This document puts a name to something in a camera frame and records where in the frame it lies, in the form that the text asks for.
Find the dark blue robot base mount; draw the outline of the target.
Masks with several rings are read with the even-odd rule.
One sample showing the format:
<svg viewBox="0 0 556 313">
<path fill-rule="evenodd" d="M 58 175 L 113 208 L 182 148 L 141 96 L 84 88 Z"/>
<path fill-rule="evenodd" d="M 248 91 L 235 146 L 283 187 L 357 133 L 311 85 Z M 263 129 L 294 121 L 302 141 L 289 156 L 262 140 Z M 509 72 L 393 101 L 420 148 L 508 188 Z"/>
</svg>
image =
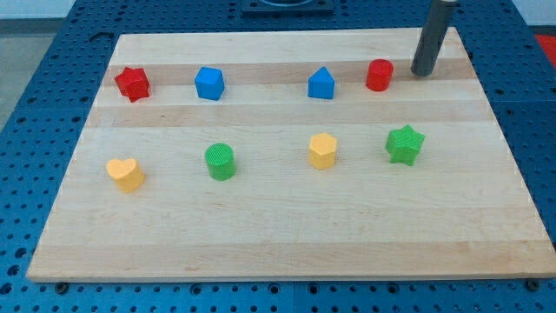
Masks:
<svg viewBox="0 0 556 313">
<path fill-rule="evenodd" d="M 243 16 L 333 13 L 334 0 L 239 0 Z"/>
</svg>

